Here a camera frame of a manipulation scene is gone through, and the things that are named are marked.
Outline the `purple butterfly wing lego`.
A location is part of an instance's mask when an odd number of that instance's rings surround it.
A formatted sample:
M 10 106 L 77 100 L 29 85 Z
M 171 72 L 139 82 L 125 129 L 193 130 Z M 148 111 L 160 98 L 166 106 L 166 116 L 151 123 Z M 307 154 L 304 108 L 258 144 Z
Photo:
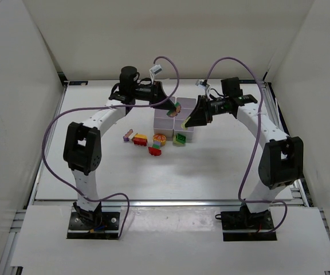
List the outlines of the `purple butterfly wing lego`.
M 133 134 L 133 129 L 130 129 L 124 136 L 123 136 L 123 141 L 124 142 L 130 142 L 132 140 L 132 134 Z

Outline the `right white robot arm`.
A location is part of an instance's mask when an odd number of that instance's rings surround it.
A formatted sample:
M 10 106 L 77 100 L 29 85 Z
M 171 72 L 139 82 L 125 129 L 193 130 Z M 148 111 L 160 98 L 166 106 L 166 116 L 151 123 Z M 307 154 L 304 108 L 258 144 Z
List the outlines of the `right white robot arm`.
M 302 177 L 304 143 L 299 137 L 280 130 L 262 113 L 262 102 L 243 94 L 238 77 L 221 80 L 221 87 L 222 94 L 218 97 L 198 96 L 195 108 L 182 127 L 205 126 L 214 116 L 229 113 L 252 133 L 255 146 L 262 148 L 259 181 L 252 193 L 241 200 L 238 212 L 224 212 L 221 218 L 232 230 L 260 229 L 277 195 Z

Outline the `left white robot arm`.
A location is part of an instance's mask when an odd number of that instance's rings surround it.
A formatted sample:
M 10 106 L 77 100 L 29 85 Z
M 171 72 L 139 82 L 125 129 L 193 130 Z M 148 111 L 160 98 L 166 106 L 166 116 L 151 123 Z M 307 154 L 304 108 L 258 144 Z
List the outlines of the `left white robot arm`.
M 121 69 L 119 82 L 112 88 L 106 108 L 96 112 L 82 123 L 69 124 L 63 158 L 80 190 L 73 207 L 79 219 L 89 227 L 103 224 L 101 203 L 97 194 L 96 169 L 101 162 L 101 138 L 120 119 L 124 118 L 137 100 L 146 101 L 155 109 L 176 116 L 181 107 L 167 98 L 162 83 L 155 76 L 162 71 L 160 65 L 150 69 L 149 83 L 143 84 L 134 66 Z

